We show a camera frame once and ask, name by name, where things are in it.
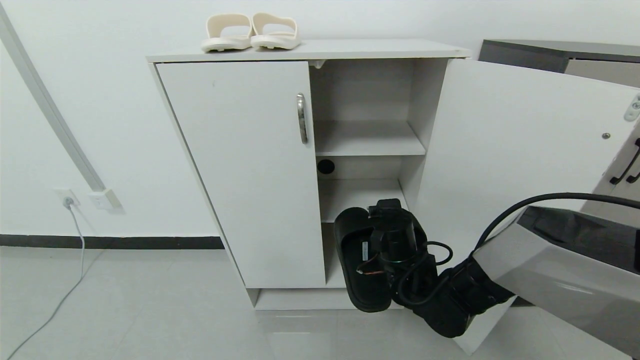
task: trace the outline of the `white wall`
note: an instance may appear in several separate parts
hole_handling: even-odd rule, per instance
[[[144,59],[199,44],[210,14],[267,11],[294,17],[303,38],[425,37],[476,54],[484,38],[640,45],[640,3],[633,0],[0,1],[87,157],[124,206],[115,215],[93,209],[89,188],[2,54],[4,234],[74,234],[54,187],[79,197],[87,234],[218,234]]]

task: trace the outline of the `metal handle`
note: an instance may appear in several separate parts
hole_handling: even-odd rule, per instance
[[[620,175],[620,177],[615,177],[614,176],[614,177],[611,178],[611,180],[609,180],[609,182],[612,183],[613,185],[619,184],[620,181],[622,181],[622,179],[625,178],[625,176],[627,175],[627,172],[629,172],[629,169],[631,169],[631,167],[636,162],[636,159],[638,159],[638,156],[640,155],[640,138],[636,139],[635,144],[638,147],[638,150],[636,151],[636,154],[634,155],[634,157],[629,162],[629,165],[627,165],[627,168],[625,169],[625,171],[622,173],[622,175]],[[630,183],[634,183],[636,180],[637,180],[637,178],[634,179],[634,177],[632,177],[632,176],[627,178],[627,181],[630,182]]]
[[[300,93],[296,98],[298,100],[298,125],[300,126],[300,138],[302,139],[302,143],[306,144],[309,139],[307,138],[307,123],[305,121],[305,96]]]

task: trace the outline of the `baseboard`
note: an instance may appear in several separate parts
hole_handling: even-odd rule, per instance
[[[107,238],[101,236],[85,236],[86,249],[127,249],[127,250],[187,250],[187,249],[224,249],[219,236],[202,237],[136,237]],[[80,238],[77,236],[46,235],[2,235],[0,246],[14,247],[56,247],[78,249]]]

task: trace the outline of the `wall switch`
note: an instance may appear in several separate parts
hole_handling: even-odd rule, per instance
[[[56,188],[56,189],[53,189],[53,192],[56,193],[56,195],[60,198],[60,204],[64,202],[65,197],[70,197],[71,199],[74,200],[75,206],[80,205],[80,202],[78,201],[74,193],[71,191],[71,189]]]
[[[98,209],[111,210],[119,208],[120,201],[116,198],[116,194],[111,189],[105,189],[101,192],[90,192],[89,199]]]

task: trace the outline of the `cabinet top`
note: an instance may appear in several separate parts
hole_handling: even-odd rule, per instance
[[[187,51],[147,56],[150,63],[385,58],[467,58],[471,51],[424,39],[304,40],[293,50]]]

